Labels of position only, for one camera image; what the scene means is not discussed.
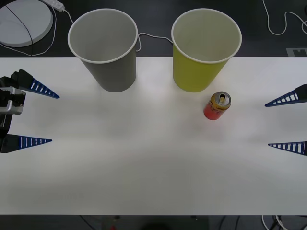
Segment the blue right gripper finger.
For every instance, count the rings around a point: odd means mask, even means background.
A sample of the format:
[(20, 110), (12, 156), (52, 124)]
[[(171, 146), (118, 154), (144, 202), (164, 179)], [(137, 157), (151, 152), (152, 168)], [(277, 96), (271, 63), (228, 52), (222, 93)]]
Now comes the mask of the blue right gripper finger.
[(303, 84), (293, 91), (290, 91), (265, 104), (265, 107), (274, 107), (286, 104), (297, 104), (307, 102), (307, 85)]
[(285, 150), (291, 153), (296, 153), (299, 155), (306, 156), (307, 155), (307, 142), (299, 141), (299, 142), (285, 142), (285, 143), (269, 143), (268, 146)]

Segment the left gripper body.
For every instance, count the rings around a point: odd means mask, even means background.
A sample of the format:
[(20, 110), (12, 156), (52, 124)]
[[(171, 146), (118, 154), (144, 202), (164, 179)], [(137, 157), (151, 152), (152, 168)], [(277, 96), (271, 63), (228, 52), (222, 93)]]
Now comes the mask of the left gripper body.
[(12, 115), (0, 114), (0, 138), (5, 138), (9, 132), (12, 121)]

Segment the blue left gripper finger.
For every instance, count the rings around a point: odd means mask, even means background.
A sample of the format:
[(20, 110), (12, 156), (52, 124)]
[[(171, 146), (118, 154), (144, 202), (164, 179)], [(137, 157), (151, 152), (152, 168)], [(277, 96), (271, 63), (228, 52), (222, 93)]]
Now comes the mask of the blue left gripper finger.
[(4, 138), (0, 139), (0, 152), (10, 153), (25, 148), (30, 148), (51, 142), (51, 139), (35, 138), (19, 135), (7, 134)]
[(20, 69), (19, 71), (15, 71), (11, 75), (11, 79), (13, 79), (13, 82), (16, 83), (16, 85), (18, 86), (18, 89), (45, 95), (45, 96), (52, 97), (55, 99), (60, 98), (50, 88), (48, 88), (46, 85), (39, 82), (31, 74), (29, 74), (23, 69)]

